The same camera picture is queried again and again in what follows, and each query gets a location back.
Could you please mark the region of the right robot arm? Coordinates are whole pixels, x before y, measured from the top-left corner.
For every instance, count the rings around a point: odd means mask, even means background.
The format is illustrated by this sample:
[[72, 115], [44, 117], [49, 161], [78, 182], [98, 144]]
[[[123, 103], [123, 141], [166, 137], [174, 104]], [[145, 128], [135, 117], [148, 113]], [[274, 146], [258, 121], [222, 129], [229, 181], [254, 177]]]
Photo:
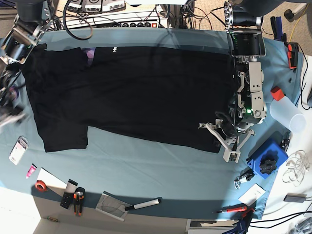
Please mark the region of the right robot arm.
[[0, 126], [25, 117], [23, 108], [13, 104], [11, 87], [21, 74], [21, 66], [52, 23], [52, 0], [15, 0], [17, 15], [11, 31], [1, 43], [0, 56]]

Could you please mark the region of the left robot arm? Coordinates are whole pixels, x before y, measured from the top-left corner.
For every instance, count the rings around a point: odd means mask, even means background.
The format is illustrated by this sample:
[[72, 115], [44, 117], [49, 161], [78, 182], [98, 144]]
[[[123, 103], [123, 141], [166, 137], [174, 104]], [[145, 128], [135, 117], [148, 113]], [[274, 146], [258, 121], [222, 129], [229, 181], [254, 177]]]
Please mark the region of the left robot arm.
[[250, 136], [251, 127], [267, 116], [262, 84], [264, 74], [259, 58], [266, 54], [262, 37], [263, 16], [251, 12], [246, 0], [227, 0], [222, 9], [229, 53], [233, 58], [234, 96], [228, 112], [216, 112], [215, 123], [201, 123], [216, 137], [225, 151], [226, 162], [238, 162], [240, 149]]

